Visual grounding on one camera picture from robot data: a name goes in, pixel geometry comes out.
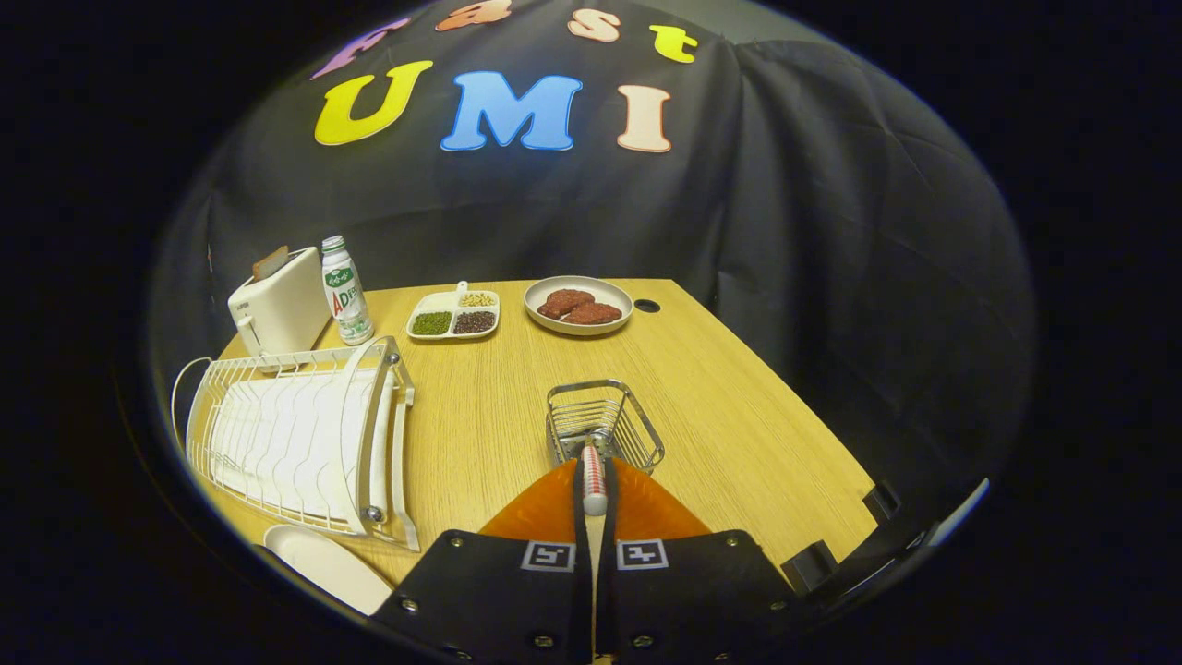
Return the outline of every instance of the toaster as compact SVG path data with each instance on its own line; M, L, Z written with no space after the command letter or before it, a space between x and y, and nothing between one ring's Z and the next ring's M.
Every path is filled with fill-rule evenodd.
M288 252L271 276L252 275L227 300L246 351L253 357L307 352L330 318L316 247Z

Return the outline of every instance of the divided plate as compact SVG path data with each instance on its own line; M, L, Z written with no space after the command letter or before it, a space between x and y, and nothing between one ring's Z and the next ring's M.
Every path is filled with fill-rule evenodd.
M460 302L465 294L478 294L482 293L491 295L493 298L493 304L488 306L461 306ZM421 313L433 313L446 311L452 314L452 320L448 324L448 331L442 335L416 335L413 332L415 326L415 318ZM488 330L482 330L480 332L466 332L466 334L456 334L453 332L455 330L456 319L461 313L476 312L476 311L491 311L493 312L493 326ZM461 281L456 285L455 291L440 291L439 293L430 293L429 295L423 295L423 299L418 300L415 305L415 311L410 312L410 318L407 319L407 335L414 338L415 340L468 340L472 338L483 338L488 335L489 332L496 330L496 326L501 322L501 299L493 291L469 291L468 282Z

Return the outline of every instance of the yellow letter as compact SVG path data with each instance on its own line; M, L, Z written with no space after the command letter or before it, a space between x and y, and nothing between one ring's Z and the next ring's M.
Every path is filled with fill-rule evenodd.
M440 21L435 30L447 32L466 25L499 21L512 13L509 12L511 2L512 0L486 0L468 5L448 14L449 18Z
M566 24L574 37L586 37L596 41L615 41L619 31L612 26L619 25L619 17L598 9L576 9L573 21Z
M430 60L407 63L385 72L390 77L390 87L385 91L385 100L382 107L368 118L353 119L351 116L353 103L357 102L357 93L362 87L374 80L371 74L351 78L340 85L329 90L324 94L324 109L320 110L320 118L316 120L316 139L325 145L340 145L350 141L358 141L368 136L374 136L394 120L398 119L402 111L407 110L407 102L410 99L410 91L415 89L418 74L430 69L435 64Z
M649 30L657 33L656 43L652 44L656 46L657 53L675 63L694 61L694 57L686 53L682 46L697 46L697 40L693 37L686 37L684 30L669 25L650 25Z
M621 85L617 90L628 99L628 125L616 142L629 150L668 152L673 143L661 129L661 104L669 93L647 85Z

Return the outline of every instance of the red and white stick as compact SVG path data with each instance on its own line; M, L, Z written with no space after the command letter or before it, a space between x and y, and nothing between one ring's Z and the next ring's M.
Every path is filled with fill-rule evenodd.
M603 459L599 451L583 446L583 511L592 517L608 513L608 487L603 482Z

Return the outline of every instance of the round plate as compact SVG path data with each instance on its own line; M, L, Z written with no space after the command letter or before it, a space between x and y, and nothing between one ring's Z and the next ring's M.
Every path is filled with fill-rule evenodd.
M374 614L394 593L390 585L353 553L316 532L275 524L262 535L262 547L362 614Z
M599 322L597 325L580 325L578 322L563 322L538 313L538 307L545 304L546 298L559 288L578 288L595 295L595 301L611 305L618 308L623 315L611 322ZM632 298L623 288L615 283L609 283L603 279L593 276L563 275L547 276L540 281L534 281L525 291L525 309L530 312L530 318L545 327L556 332L565 332L567 335L603 335L605 332L618 330L628 318L632 315Z

